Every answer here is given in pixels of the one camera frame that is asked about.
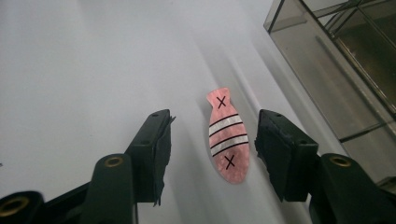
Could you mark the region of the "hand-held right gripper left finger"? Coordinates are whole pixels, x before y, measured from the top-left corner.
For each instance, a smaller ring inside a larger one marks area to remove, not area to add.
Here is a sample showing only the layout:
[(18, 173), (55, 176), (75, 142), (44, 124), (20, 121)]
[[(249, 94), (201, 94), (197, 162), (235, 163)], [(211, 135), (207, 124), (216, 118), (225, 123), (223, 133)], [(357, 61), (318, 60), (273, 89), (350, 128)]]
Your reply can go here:
[(125, 151), (132, 160), (134, 196), (138, 203), (161, 204), (174, 120), (169, 109), (153, 112)]

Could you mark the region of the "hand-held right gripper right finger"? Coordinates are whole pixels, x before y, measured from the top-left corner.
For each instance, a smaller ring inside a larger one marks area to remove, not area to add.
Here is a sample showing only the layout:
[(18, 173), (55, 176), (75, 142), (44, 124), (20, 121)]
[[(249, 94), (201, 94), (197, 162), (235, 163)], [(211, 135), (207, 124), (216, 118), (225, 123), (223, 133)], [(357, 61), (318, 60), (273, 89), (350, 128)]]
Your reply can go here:
[(279, 200), (304, 202), (318, 143), (284, 115), (261, 109), (255, 148)]

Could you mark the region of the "pink striped fish hair clip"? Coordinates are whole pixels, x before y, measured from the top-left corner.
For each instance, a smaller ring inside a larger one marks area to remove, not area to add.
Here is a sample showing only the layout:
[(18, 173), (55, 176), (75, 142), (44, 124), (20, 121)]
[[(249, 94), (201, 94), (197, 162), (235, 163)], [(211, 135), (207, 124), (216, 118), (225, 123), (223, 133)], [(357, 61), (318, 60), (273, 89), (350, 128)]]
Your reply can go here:
[(249, 166), (249, 140), (244, 122), (231, 103), (228, 88), (206, 96), (212, 106), (208, 127), (211, 156), (221, 176), (232, 184), (244, 181)]

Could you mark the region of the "smoky transparent drawer box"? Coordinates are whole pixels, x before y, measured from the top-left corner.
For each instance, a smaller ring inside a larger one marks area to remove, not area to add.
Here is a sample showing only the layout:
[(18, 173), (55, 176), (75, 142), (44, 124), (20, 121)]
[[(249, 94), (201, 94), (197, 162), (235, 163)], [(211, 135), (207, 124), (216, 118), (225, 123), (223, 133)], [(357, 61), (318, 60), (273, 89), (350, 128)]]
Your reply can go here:
[(263, 27), (345, 153), (396, 185), (396, 0), (272, 0)]

